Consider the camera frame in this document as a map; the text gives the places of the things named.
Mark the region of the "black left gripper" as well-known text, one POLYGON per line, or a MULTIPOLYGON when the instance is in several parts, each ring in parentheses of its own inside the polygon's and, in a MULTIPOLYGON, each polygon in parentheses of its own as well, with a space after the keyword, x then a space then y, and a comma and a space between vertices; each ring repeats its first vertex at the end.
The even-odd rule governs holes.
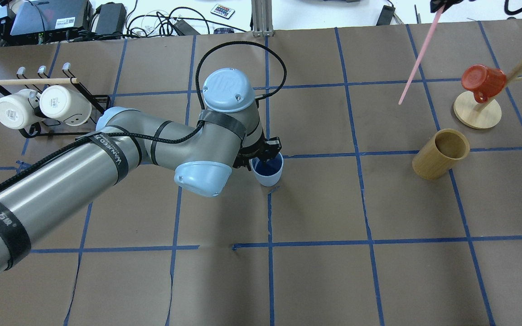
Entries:
POLYGON ((249 161, 258 158, 260 161, 267 161, 277 157, 281 151, 282 145, 279 137, 267 139, 261 136, 257 142, 248 147, 242 147, 235 158, 234 169, 246 167, 251 170, 249 161))

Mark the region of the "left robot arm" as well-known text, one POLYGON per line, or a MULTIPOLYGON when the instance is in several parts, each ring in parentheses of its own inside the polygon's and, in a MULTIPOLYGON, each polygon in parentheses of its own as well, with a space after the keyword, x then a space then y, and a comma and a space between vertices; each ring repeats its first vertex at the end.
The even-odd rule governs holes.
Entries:
POLYGON ((234 68, 196 80, 195 88, 201 106, 195 127, 112 107, 94 132, 0 183, 0 273, 142 163, 170 169, 181 188, 215 197, 233 169, 277 157, 281 140, 265 136, 258 110, 275 91, 256 95, 234 68))

